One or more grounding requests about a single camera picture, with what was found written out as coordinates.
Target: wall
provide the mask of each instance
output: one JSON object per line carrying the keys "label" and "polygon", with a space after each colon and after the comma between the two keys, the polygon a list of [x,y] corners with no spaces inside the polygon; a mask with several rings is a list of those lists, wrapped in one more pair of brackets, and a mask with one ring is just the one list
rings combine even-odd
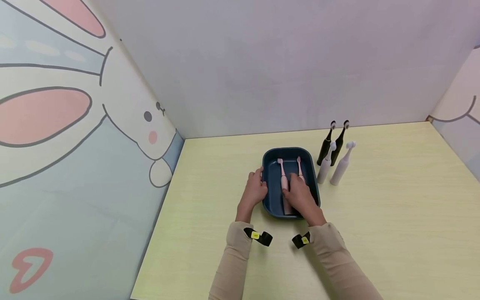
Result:
{"label": "wall", "polygon": [[480,40],[431,116],[434,127],[480,181]]}
{"label": "wall", "polygon": [[423,121],[477,0],[98,0],[180,133]]}
{"label": "wall", "polygon": [[0,0],[0,299],[129,299],[182,145],[89,2]]}

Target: left hand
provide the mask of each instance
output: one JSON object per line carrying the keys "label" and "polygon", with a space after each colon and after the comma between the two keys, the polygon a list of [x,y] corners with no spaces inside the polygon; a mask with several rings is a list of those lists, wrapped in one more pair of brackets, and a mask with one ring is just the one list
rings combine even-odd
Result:
{"label": "left hand", "polygon": [[264,167],[258,168],[255,173],[250,172],[248,175],[245,190],[237,207],[237,218],[235,221],[250,223],[252,210],[267,195],[267,183],[262,182],[262,171]]}

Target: pink rabbit ear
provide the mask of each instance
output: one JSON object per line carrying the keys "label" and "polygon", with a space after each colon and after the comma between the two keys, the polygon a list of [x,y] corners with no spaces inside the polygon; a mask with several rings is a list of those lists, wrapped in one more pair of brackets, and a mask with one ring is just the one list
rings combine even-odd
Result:
{"label": "pink rabbit ear", "polygon": [[105,29],[82,0],[40,0],[93,36],[105,37]]}
{"label": "pink rabbit ear", "polygon": [[40,144],[80,121],[92,105],[84,91],[49,87],[0,100],[0,145]]}

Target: right hand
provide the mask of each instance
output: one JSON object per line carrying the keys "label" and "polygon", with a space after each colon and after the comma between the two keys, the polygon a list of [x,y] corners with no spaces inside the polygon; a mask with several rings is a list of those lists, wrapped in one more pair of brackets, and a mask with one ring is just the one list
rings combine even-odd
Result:
{"label": "right hand", "polygon": [[282,193],[310,226],[321,226],[327,222],[321,208],[315,203],[310,188],[297,174],[290,174],[290,191],[282,189]]}
{"label": "right hand", "polygon": [[303,212],[311,209],[312,206],[317,206],[310,193],[310,188],[295,173],[290,174],[290,191],[282,189],[282,193],[288,203],[302,215]]}

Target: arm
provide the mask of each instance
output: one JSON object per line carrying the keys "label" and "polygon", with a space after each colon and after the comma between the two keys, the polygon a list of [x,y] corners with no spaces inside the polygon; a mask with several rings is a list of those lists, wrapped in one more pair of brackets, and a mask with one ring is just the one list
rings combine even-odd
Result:
{"label": "arm", "polygon": [[253,228],[250,223],[253,207],[267,194],[266,182],[261,181],[263,168],[248,176],[247,185],[237,207],[235,222],[230,224],[227,233],[227,246],[218,265],[209,300],[241,300],[247,262],[252,240],[247,236],[245,228]]}
{"label": "arm", "polygon": [[382,299],[353,260],[333,224],[310,227],[310,243],[341,299]]}
{"label": "arm", "polygon": [[283,190],[290,204],[310,226],[310,243],[325,267],[332,284],[342,300],[379,300],[382,296],[353,260],[345,243],[310,194],[309,188],[295,174],[290,175],[290,192]]}
{"label": "arm", "polygon": [[253,228],[245,222],[233,222],[227,233],[227,246],[210,288],[209,300],[240,300],[243,296],[247,261],[252,240],[243,231]]}

